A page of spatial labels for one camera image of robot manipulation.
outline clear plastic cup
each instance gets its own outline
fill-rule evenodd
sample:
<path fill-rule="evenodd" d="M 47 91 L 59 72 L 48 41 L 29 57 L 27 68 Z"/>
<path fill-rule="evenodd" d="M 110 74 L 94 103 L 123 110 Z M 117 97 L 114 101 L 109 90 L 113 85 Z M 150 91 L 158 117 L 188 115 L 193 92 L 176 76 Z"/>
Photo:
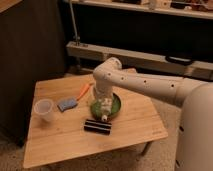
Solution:
<path fill-rule="evenodd" d="M 46 122 L 52 122 L 54 120 L 53 106 L 53 100 L 41 99 L 34 105 L 34 112 Z"/>

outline floor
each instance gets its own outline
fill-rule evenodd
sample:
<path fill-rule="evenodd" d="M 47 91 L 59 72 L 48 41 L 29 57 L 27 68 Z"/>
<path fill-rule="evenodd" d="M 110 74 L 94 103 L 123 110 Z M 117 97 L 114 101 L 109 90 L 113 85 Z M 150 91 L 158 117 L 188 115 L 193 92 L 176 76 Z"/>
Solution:
<path fill-rule="evenodd" d="M 64 161 L 54 167 L 23 169 L 24 147 L 16 147 L 0 134 L 1 171 L 173 171 L 180 109 L 152 99 L 169 137 L 155 141 L 147 155 L 140 155 L 144 145 L 105 152 L 79 159 Z"/>

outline green plate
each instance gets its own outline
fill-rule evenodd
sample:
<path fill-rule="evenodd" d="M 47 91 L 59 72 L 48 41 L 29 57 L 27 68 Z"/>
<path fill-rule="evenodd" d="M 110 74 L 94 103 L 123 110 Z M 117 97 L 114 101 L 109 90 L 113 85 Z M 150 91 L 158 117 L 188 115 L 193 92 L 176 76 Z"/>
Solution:
<path fill-rule="evenodd" d="M 120 98 L 113 93 L 113 102 L 112 102 L 112 109 L 111 114 L 108 115 L 108 119 L 114 118 L 118 112 L 121 109 L 121 100 Z M 101 120 L 102 114 L 101 114 L 101 103 L 97 100 L 90 106 L 90 111 L 93 115 L 93 117 L 97 120 Z"/>

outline carrot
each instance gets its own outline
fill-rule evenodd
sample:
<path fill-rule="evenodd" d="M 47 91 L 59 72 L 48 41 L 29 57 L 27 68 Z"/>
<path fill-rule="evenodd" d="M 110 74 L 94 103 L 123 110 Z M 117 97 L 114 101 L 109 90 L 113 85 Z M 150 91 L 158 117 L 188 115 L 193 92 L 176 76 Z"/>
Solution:
<path fill-rule="evenodd" d="M 89 83 L 86 83 L 82 88 L 81 88 L 81 91 L 77 97 L 77 100 L 80 100 L 85 94 L 86 92 L 89 90 L 90 88 L 90 85 Z"/>

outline table top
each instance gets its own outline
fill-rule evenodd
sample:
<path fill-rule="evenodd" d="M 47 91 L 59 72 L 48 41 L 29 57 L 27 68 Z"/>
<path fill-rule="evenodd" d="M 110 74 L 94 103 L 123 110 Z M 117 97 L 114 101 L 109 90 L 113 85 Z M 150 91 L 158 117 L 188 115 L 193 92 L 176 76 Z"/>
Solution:
<path fill-rule="evenodd" d="M 73 76 L 37 82 L 33 105 L 43 98 L 58 101 L 76 97 L 92 75 Z M 90 91 L 74 109 L 60 113 L 54 106 L 56 120 L 46 123 L 32 110 L 26 142 L 24 168 L 41 166 L 95 153 L 136 145 L 168 136 L 151 99 L 129 90 L 114 87 L 121 99 L 121 110 L 112 123 L 110 135 L 84 131 L 86 119 L 92 119 L 87 105 Z"/>

